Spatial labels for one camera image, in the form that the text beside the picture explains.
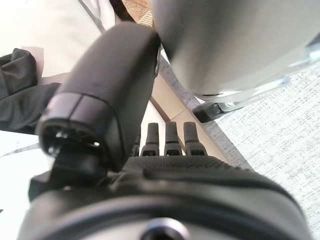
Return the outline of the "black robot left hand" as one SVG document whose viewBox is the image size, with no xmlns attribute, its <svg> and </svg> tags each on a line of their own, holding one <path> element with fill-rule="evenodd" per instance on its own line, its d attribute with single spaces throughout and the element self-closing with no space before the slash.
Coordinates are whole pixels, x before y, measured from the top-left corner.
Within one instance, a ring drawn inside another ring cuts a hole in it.
<svg viewBox="0 0 320 240">
<path fill-rule="evenodd" d="M 208 156 L 190 123 L 185 155 L 133 155 L 159 48 L 153 28 L 116 25 L 59 87 L 36 126 L 54 163 L 30 180 L 18 239 L 310 240 L 285 189 Z"/>
</svg>

